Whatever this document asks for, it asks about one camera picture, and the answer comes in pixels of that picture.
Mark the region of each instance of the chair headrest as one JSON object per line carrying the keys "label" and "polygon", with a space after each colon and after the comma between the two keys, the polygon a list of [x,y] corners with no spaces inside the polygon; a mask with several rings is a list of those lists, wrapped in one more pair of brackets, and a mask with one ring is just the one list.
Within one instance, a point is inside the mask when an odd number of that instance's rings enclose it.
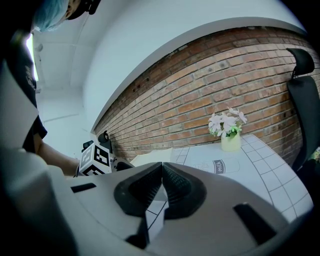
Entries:
{"label": "chair headrest", "polygon": [[295,58],[296,66],[293,71],[293,76],[299,76],[311,73],[315,69],[315,63],[311,55],[303,49],[287,48]]}

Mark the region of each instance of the white table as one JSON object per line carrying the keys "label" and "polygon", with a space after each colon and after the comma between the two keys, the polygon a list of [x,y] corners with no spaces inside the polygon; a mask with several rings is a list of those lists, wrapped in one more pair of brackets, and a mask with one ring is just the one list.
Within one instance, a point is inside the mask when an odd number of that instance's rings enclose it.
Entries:
{"label": "white table", "polygon": [[[225,152],[220,143],[174,149],[177,164],[229,177],[274,205],[292,222],[310,211],[312,199],[290,166],[254,135],[241,138],[241,150]],[[146,212],[152,241],[163,226],[165,201],[153,201]]]}

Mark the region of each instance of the white wall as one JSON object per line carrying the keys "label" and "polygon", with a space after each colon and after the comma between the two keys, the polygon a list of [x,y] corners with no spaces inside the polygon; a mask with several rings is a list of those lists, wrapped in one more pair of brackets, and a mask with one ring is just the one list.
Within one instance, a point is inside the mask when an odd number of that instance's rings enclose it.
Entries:
{"label": "white wall", "polygon": [[91,140],[82,88],[43,89],[36,95],[36,101],[39,116],[48,131],[43,141],[69,157],[80,159],[83,143]]}
{"label": "white wall", "polygon": [[120,93],[163,56],[210,33],[246,26],[303,32],[278,0],[132,1],[93,57],[83,93],[88,125],[93,129]]}

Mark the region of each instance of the yellow vase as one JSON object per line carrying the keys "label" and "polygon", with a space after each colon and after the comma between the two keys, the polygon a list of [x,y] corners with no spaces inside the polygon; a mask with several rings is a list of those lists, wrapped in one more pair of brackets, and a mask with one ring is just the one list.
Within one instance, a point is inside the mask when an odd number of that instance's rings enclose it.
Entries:
{"label": "yellow vase", "polygon": [[221,148],[223,151],[236,151],[241,148],[240,134],[237,133],[234,137],[221,137]]}

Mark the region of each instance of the person's arm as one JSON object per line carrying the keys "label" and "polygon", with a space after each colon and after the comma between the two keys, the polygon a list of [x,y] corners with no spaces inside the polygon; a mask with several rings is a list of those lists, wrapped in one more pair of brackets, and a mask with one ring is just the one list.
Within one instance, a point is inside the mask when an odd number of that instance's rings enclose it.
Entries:
{"label": "person's arm", "polygon": [[40,156],[47,165],[57,166],[61,168],[65,176],[74,176],[76,169],[80,163],[79,160],[68,157],[48,144],[44,143],[40,135],[37,133],[33,137],[35,153]]}

